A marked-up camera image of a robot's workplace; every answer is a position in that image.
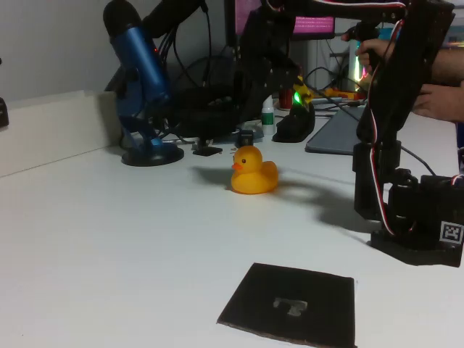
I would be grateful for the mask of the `person's right hand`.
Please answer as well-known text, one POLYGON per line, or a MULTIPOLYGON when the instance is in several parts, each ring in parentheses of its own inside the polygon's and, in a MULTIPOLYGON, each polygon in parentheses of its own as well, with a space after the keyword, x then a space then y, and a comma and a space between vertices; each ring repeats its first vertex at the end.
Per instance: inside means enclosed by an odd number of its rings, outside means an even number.
POLYGON ((375 70, 376 60, 388 60, 394 44, 378 38, 363 41, 355 51, 359 63, 368 73, 375 70))

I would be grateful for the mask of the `person's left hand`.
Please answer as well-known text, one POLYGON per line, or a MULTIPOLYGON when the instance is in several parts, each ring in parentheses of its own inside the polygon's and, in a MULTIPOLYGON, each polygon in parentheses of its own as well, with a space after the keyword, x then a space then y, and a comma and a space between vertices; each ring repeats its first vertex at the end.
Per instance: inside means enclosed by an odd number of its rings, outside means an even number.
POLYGON ((424 84, 414 105, 417 115, 447 122, 463 122, 463 83, 459 87, 424 84))

